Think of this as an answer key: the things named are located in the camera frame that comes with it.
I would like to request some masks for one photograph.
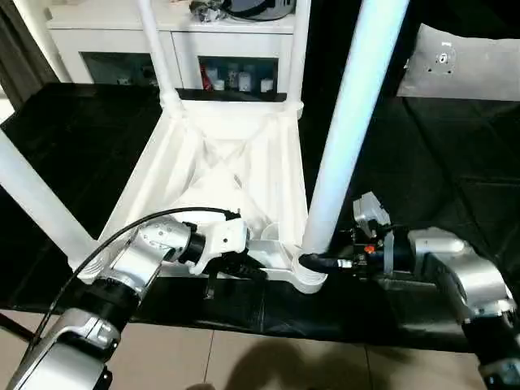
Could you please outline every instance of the black table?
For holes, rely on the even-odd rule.
[[[183,98],[222,98],[181,91]],[[234,98],[254,100],[255,97]],[[308,102],[300,121],[310,199],[332,109]],[[97,236],[160,116],[156,89],[52,84],[2,128],[93,236]],[[456,232],[520,288],[520,106],[512,102],[384,98],[350,185],[372,190],[393,222]],[[67,259],[3,191],[0,306],[45,311],[71,274]],[[76,281],[58,311],[81,291]],[[282,282],[160,279],[134,318],[274,336],[466,351],[460,327],[430,284],[331,276],[312,296]]]

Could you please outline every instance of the black cable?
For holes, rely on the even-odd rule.
[[[211,213],[220,213],[224,214],[226,219],[234,219],[237,216],[239,216],[237,213],[233,213],[229,210],[224,209],[218,209],[214,207],[180,207],[176,209],[168,209],[163,211],[158,211],[156,213],[152,213],[149,215],[146,215],[145,217],[142,217],[138,219],[135,222],[130,223],[129,225],[119,229],[116,233],[114,233],[112,236],[107,238],[101,245],[99,245],[77,268],[74,272],[72,272],[72,275],[69,277],[67,282],[60,288],[58,295],[56,298],[52,301],[52,303],[49,306],[49,309],[41,319],[40,325],[38,325],[37,330],[34,332],[34,337],[31,339],[31,342],[29,343],[27,349],[25,350],[24,357],[22,357],[22,362],[25,360],[25,358],[33,351],[34,347],[38,344],[39,340],[41,339],[41,334],[43,333],[44,329],[46,328],[47,323],[49,322],[50,316],[52,315],[54,309],[56,308],[56,305],[58,304],[59,300],[61,299],[63,293],[65,293],[65,290],[67,290],[68,286],[71,284],[71,282],[84,270],[86,266],[90,262],[92,262],[96,256],[98,256],[104,249],[106,249],[112,242],[114,242],[116,239],[118,239],[120,236],[122,236],[124,233],[132,230],[133,228],[150,221],[151,219],[155,219],[158,217],[163,217],[164,215],[170,215],[170,214],[177,214],[177,213],[184,213],[184,212],[191,212],[191,211],[208,211]]]
[[[0,313],[0,328],[19,337],[26,343],[30,342],[34,337],[34,333],[2,313]]]

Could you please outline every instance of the white tube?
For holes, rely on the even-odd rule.
[[[310,204],[307,253],[323,253],[331,242],[408,2],[362,3]]]
[[[301,83],[306,65],[307,35],[309,32],[310,0],[296,2],[296,20],[292,35],[291,68],[287,102],[301,101]]]
[[[98,246],[2,131],[0,185],[68,256],[72,269]]]
[[[161,106],[163,109],[170,110],[173,113],[179,110],[182,105],[179,94],[174,88],[171,81],[170,71],[168,70],[166,56],[164,54],[157,23],[154,17],[154,10],[152,8],[151,0],[137,0],[137,6],[141,14],[141,22],[143,23],[143,30],[149,44],[150,57],[154,65],[155,76],[161,91]]]

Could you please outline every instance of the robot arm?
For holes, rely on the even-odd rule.
[[[488,388],[520,388],[517,305],[501,273],[454,234],[431,227],[409,232],[414,273],[447,298],[480,360]]]
[[[157,278],[163,259],[197,269],[222,254],[245,250],[243,219],[214,223],[203,232],[170,217],[139,228],[87,287],[76,307],[65,311],[22,361],[7,388],[109,388],[112,378],[106,362]]]
[[[393,227],[373,193],[354,202],[357,226],[344,258],[309,254],[300,263],[312,271],[371,277],[395,271],[435,283],[480,360],[488,388],[520,388],[517,305],[496,266],[464,240],[437,227]]]

